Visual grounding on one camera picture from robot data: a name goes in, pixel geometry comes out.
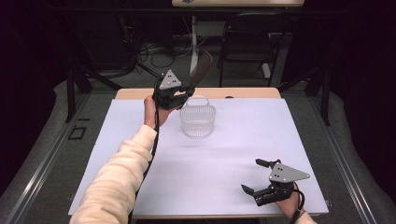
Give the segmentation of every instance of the transparent basket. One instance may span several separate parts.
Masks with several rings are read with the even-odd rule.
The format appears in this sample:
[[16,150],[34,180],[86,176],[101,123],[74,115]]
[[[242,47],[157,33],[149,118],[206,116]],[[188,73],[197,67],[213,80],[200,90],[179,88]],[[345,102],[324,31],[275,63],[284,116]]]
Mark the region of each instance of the transparent basket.
[[204,137],[213,132],[216,108],[201,95],[192,96],[181,108],[181,128],[190,137]]

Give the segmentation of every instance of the white paper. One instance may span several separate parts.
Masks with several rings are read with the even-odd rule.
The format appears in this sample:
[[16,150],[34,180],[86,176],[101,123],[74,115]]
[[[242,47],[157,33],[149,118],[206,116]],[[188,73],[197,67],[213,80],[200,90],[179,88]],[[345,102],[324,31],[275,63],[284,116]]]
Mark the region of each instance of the white paper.
[[[178,111],[160,129],[154,162],[134,207],[134,216],[264,216],[281,214],[275,204],[257,206],[241,184],[255,190],[270,184],[270,168],[256,159],[275,161],[309,173],[298,181],[304,208],[328,213],[315,174],[283,99],[211,99],[215,129],[203,138],[181,130]],[[93,149],[69,214],[105,162],[143,122],[143,100],[114,100]]]

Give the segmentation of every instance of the wire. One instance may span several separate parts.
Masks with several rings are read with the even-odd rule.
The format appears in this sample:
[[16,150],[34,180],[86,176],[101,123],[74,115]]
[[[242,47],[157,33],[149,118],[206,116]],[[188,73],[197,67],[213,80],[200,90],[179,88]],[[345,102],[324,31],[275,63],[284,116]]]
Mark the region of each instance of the wire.
[[189,51],[187,51],[187,53],[182,54],[182,55],[177,55],[177,57],[184,57],[184,56],[187,56],[187,55],[190,54],[190,52],[191,52],[191,50],[192,50],[192,33],[191,33],[191,31],[190,31],[189,25],[186,23],[186,19],[185,19],[184,17],[182,17],[182,18],[183,18],[184,25],[186,26],[187,32],[188,32],[188,34],[189,34],[188,36],[191,36],[191,38],[190,38],[191,44],[190,44],[190,47],[189,47]]
[[[143,173],[143,181],[146,179],[146,176],[149,172],[149,168],[151,167],[152,162],[154,161],[154,157],[155,157],[155,153],[157,152],[157,146],[158,146],[158,139],[160,136],[160,110],[159,110],[159,105],[158,105],[158,101],[157,101],[157,87],[160,83],[160,80],[162,80],[160,77],[157,78],[157,80],[155,81],[155,85],[154,85],[154,93],[153,93],[153,99],[154,99],[154,104],[155,104],[155,128],[154,130],[157,132],[157,135],[155,136],[154,139],[154,144],[151,150],[151,161],[148,162],[148,168],[146,170],[145,173]],[[137,198],[137,194],[139,193],[139,190],[135,193],[135,198]],[[128,223],[132,223],[132,213],[134,212],[134,210],[131,211],[131,213],[128,215]]]
[[166,64],[166,65],[156,65],[156,64],[153,62],[154,55],[155,55],[155,54],[151,55],[150,62],[151,62],[151,64],[152,64],[154,67],[156,67],[156,68],[165,68],[165,67],[169,67],[169,66],[171,66],[171,65],[174,63],[174,61],[175,61],[175,55],[174,55],[173,53],[171,53],[170,56],[172,57],[172,61],[171,61],[169,64]]
[[187,37],[187,40],[184,41],[185,45],[184,45],[183,48],[175,48],[175,49],[181,49],[181,51],[177,54],[177,57],[183,57],[183,56],[186,56],[186,55],[188,55],[190,53],[192,45],[191,45],[191,39],[189,38],[189,36],[190,35],[183,35],[182,38],[180,38],[180,41],[184,41],[183,37]]
[[291,218],[290,224],[294,224],[297,219],[300,217],[300,214],[303,210],[304,203],[305,203],[305,196],[304,194],[298,189],[298,185],[294,183],[297,187],[297,189],[294,189],[293,192],[297,192],[299,194],[298,197],[298,207],[297,210],[294,212],[293,217]]

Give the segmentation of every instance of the black cable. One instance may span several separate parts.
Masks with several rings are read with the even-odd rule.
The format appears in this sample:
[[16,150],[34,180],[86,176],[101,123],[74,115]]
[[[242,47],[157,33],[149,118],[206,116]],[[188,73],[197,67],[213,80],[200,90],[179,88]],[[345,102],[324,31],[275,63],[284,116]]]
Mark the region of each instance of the black cable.
[[156,64],[154,63],[154,61],[153,61],[154,55],[155,55],[155,54],[152,54],[152,55],[151,55],[150,63],[152,64],[152,66],[154,66],[154,67],[156,67],[156,68],[165,68],[165,67],[169,67],[169,66],[171,66],[171,65],[175,62],[175,58],[176,58],[175,54],[172,52],[172,53],[170,54],[170,56],[172,57],[172,61],[171,61],[169,64],[166,64],[166,65],[156,65]]
[[[151,150],[151,155],[152,155],[151,161],[148,162],[148,168],[147,168],[146,172],[143,173],[142,184],[143,184],[143,181],[146,179],[146,176],[147,176],[147,174],[149,172],[149,168],[151,167],[152,162],[154,161],[154,156],[155,156],[155,153],[157,152],[158,139],[159,139],[159,136],[160,136],[160,111],[159,111],[159,104],[158,104],[158,101],[157,101],[157,87],[158,87],[158,85],[160,83],[160,80],[161,80],[160,78],[157,78],[157,80],[155,81],[154,93],[153,93],[154,104],[155,104],[155,128],[154,128],[154,130],[157,132],[157,135],[155,136],[154,144],[153,144],[152,150]],[[139,193],[139,190],[134,195],[134,197],[135,197],[134,201],[135,202],[137,200],[137,194],[138,193]],[[132,213],[133,212],[134,212],[134,209],[128,215],[128,223],[132,223],[131,221],[132,221]]]
[[297,210],[294,212],[293,217],[291,218],[290,224],[294,224],[297,219],[300,217],[301,211],[303,210],[304,203],[305,203],[305,196],[304,194],[298,189],[297,184],[295,184],[297,189],[294,189],[293,192],[297,192],[299,194],[298,197],[298,207]]
[[181,51],[178,52],[178,53],[176,53],[175,56],[176,56],[176,57],[183,57],[183,56],[188,55],[188,54],[190,53],[190,51],[191,51],[191,42],[192,42],[191,38],[190,38],[188,35],[182,35],[182,36],[180,37],[179,41],[180,41],[180,43],[182,43],[182,41],[184,41],[185,44],[184,44],[184,47],[183,47],[183,48],[177,48],[177,49],[181,49]]
[[148,57],[149,57],[149,48],[148,48],[148,46],[146,45],[146,43],[143,43],[143,44],[141,45],[141,47],[144,48],[144,52],[145,52],[145,53],[142,53],[142,50],[140,49],[138,55],[140,56],[140,62],[143,63],[143,62],[145,62],[145,61],[148,59]]

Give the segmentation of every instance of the hand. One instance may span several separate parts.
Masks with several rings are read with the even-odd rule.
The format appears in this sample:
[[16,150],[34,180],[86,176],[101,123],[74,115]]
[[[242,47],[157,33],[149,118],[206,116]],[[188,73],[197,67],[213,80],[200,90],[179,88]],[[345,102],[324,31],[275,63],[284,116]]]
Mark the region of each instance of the hand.
[[280,210],[285,214],[286,217],[292,219],[295,211],[298,208],[299,202],[299,194],[297,192],[293,192],[288,199],[285,199],[280,202],[276,202],[276,205],[280,208]]
[[[152,96],[147,96],[145,101],[145,121],[144,124],[148,125],[149,127],[151,127],[152,129],[155,129],[155,102],[152,99]],[[175,110],[175,108],[172,109],[163,109],[163,108],[159,108],[158,109],[158,113],[159,113],[159,125],[162,126],[165,122],[166,119],[168,118],[169,114]]]

